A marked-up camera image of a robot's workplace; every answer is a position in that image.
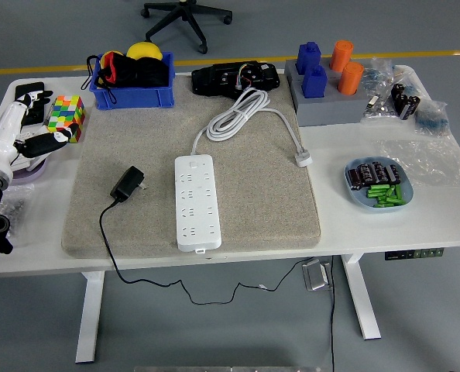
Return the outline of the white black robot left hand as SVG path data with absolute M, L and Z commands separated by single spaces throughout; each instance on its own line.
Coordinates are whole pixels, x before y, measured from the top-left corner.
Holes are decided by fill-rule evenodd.
M 11 175 L 11 164 L 20 154 L 32 159 L 64 147 L 78 131 L 79 125 L 73 123 L 56 132 L 46 131 L 29 139 L 19 138 L 28 109 L 51 95 L 51 91 L 43 90 L 26 93 L 13 101 L 0 117 L 0 173 Z

